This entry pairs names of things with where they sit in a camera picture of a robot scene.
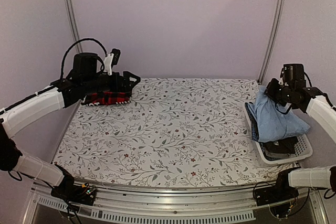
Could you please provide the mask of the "light blue long sleeve shirt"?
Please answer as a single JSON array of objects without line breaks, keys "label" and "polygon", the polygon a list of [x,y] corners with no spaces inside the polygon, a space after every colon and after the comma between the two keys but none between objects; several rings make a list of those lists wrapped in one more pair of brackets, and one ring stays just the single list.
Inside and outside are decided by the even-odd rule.
[{"label": "light blue long sleeve shirt", "polygon": [[259,86],[256,100],[253,102],[259,134],[264,143],[307,134],[310,125],[293,112],[286,113],[285,108],[276,105],[264,94],[265,89],[265,86]]}]

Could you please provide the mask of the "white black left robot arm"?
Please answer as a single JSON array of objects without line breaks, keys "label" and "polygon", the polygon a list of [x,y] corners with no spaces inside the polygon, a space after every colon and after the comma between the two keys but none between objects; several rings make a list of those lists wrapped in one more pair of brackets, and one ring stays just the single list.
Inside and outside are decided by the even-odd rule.
[{"label": "white black left robot arm", "polygon": [[84,104],[101,101],[105,104],[128,103],[132,89],[140,77],[125,71],[112,70],[120,57],[119,50],[101,59],[95,53],[84,52],[74,56],[72,70],[65,78],[52,82],[7,108],[1,109],[1,170],[15,171],[57,187],[67,200],[78,195],[73,177],[63,168],[49,164],[38,157],[20,151],[13,137],[44,116],[72,106],[82,100]]}]

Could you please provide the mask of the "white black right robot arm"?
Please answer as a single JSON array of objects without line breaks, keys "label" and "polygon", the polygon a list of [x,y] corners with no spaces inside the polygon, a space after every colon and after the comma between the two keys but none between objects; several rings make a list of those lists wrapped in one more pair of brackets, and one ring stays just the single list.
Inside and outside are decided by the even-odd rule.
[{"label": "white black right robot arm", "polygon": [[[289,104],[290,108],[301,110],[335,141],[335,106],[326,93],[311,85],[303,64],[284,64],[280,79],[271,79],[265,95],[275,104]],[[282,181],[271,190],[271,196],[276,201],[284,200],[291,194],[292,188],[307,187],[335,192],[335,165],[288,169],[281,172],[279,177]]]}]

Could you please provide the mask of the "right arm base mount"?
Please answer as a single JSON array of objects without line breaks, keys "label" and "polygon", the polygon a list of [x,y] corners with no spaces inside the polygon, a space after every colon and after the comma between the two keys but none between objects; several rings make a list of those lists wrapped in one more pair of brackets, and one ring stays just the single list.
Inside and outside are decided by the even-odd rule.
[{"label": "right arm base mount", "polygon": [[296,188],[289,187],[288,185],[271,185],[266,182],[257,183],[253,187],[252,194],[257,206],[275,204],[299,196]]}]

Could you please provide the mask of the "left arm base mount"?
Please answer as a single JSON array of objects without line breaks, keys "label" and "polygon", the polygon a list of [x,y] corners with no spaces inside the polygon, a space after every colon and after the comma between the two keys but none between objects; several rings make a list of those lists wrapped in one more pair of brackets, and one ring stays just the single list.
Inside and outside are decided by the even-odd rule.
[{"label": "left arm base mount", "polygon": [[93,206],[96,194],[96,186],[88,183],[81,185],[75,185],[73,182],[62,183],[51,190],[53,197],[88,206]]}]

